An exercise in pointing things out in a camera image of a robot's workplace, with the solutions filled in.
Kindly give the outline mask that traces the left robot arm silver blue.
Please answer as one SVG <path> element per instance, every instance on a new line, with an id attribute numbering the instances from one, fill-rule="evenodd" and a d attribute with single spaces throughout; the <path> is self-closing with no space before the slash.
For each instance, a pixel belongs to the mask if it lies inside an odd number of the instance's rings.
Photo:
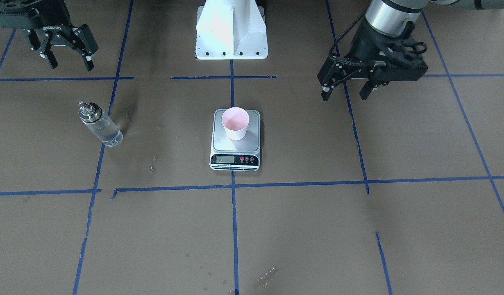
<path id="1" fill-rule="evenodd" d="M 321 97 L 328 101 L 332 91 L 352 79 L 362 79 L 361 99 L 390 82 L 415 82 L 428 70 L 424 42 L 412 32 L 426 0 L 372 0 L 338 41 L 355 26 L 350 50 L 341 56 L 333 45 L 318 73 Z"/>

